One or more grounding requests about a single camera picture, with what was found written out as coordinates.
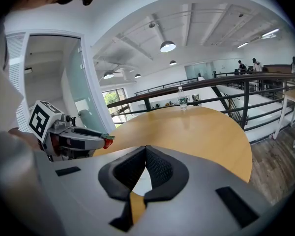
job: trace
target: round wooden tabletop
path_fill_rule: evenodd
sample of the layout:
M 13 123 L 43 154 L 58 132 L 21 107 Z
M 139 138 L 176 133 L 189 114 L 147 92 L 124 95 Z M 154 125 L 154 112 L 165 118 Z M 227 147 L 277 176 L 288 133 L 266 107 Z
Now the round wooden tabletop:
M 108 149 L 94 156 L 121 149 L 154 145 L 216 162 L 245 182 L 250 179 L 252 153 L 241 127 L 227 115 L 205 107 L 168 107 L 144 113 L 124 123 L 111 135 Z

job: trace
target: white desk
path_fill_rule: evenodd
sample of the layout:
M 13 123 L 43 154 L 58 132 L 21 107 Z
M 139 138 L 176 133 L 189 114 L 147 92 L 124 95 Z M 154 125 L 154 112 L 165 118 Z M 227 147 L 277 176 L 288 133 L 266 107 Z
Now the white desk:
M 287 92 L 284 93 L 283 109 L 282 109 L 279 124 L 278 124 L 278 126 L 276 128 L 276 131 L 274 133 L 274 136 L 273 136 L 274 139 L 277 138 L 277 135 L 280 132 L 280 128 L 281 128 L 281 125 L 282 125 L 282 122 L 283 122 L 283 119 L 284 119 L 284 116 L 285 116 L 286 105 L 287 105 L 288 100 L 295 102 L 295 89 L 293 89 L 291 91 L 287 91 Z M 291 119 L 290 126 L 292 126 L 292 124 L 293 124 L 294 117 L 295 117 L 295 107 L 294 107 L 293 116 L 292 116 L 292 119 Z

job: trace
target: desk leg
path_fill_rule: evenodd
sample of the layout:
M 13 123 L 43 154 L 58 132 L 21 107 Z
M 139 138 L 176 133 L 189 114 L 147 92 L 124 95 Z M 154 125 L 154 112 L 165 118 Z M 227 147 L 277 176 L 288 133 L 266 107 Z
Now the desk leg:
M 290 123 L 291 127 L 293 125 L 294 117 L 295 117 L 295 106 L 294 106 L 294 111 L 293 111 L 293 115 L 292 115 L 292 119 L 291 119 L 291 123 Z
M 276 131 L 273 135 L 273 139 L 276 139 L 277 138 L 277 135 L 279 134 L 280 132 L 280 128 L 281 128 L 281 125 L 282 125 L 282 121 L 284 119 L 284 116 L 285 116 L 285 110 L 286 110 L 286 105 L 287 105 L 287 97 L 285 96 L 284 97 L 284 101 L 283 101 L 283 109 L 282 109 L 282 112 L 281 112 L 281 117 L 280 117 L 280 121 L 279 121 L 279 124 L 276 128 Z

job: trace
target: door frame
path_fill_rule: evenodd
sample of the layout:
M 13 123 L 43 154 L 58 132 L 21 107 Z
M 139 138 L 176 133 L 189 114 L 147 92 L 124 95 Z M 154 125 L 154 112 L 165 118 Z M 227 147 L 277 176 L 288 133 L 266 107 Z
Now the door frame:
M 28 30 L 16 30 L 16 31 L 9 31 L 6 32 L 6 35 L 9 34 L 18 34 L 18 33 L 25 33 L 23 46 L 21 50 L 21 60 L 20 60 L 20 93 L 24 96 L 24 101 L 22 107 L 25 112 L 25 118 L 27 122 L 30 118 L 30 111 L 29 106 L 27 104 L 27 97 L 25 92 L 25 81 L 24 81 L 24 65 L 25 65 L 25 55 L 26 49 L 29 42 L 29 38 L 31 35 L 54 35 L 54 36 L 64 36 L 64 37 L 74 37 L 80 39 L 81 48 L 82 48 L 82 59 L 85 67 L 85 75 L 88 82 L 88 86 L 90 89 L 90 93 L 92 96 L 93 103 L 95 105 L 95 109 L 97 110 L 100 120 L 103 126 L 106 129 L 107 133 L 112 132 L 116 127 L 114 122 L 109 114 L 107 106 L 105 104 L 104 97 L 102 95 L 102 91 L 98 82 L 98 78 L 96 75 L 94 63 L 92 62 L 90 48 L 87 48 L 87 39 L 84 34 L 65 31 L 65 30 L 55 30 L 55 29 L 28 29 Z

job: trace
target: fluorescent light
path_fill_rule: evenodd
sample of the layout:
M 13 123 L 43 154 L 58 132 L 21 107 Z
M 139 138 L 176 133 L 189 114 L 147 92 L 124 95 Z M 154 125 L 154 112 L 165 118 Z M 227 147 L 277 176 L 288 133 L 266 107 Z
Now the fluorescent light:
M 33 70 L 32 70 L 31 68 L 27 68 L 27 67 L 26 67 L 26 68 L 24 69 L 24 73 L 25 73 L 25 74 L 31 73 L 32 71 L 33 71 Z
M 176 65 L 177 64 L 177 62 L 175 61 L 175 60 L 172 60 L 170 63 L 169 63 L 169 65 Z
M 167 53 L 167 52 L 170 52 L 172 51 L 173 49 L 176 48 L 176 45 L 174 42 L 172 41 L 164 41 L 162 44 L 161 44 L 161 52 L 163 53 Z
M 245 46 L 245 45 L 248 45 L 248 42 L 246 42 L 246 43 L 244 43 L 244 44 L 238 46 L 237 48 L 243 47 L 243 46 Z
M 105 72 L 104 74 L 104 79 L 109 79 L 109 78 L 112 78 L 114 76 L 114 74 L 111 72 L 111 71 L 107 71 Z
M 268 36 L 268 35 L 270 35 L 270 34 L 272 34 L 272 33 L 275 33 L 275 32 L 277 32 L 277 31 L 279 31 L 279 30 L 280 30 L 280 29 L 274 29 L 274 30 L 272 30 L 272 31 L 269 31 L 269 32 L 266 33 L 266 34 L 263 34 L 262 37 Z

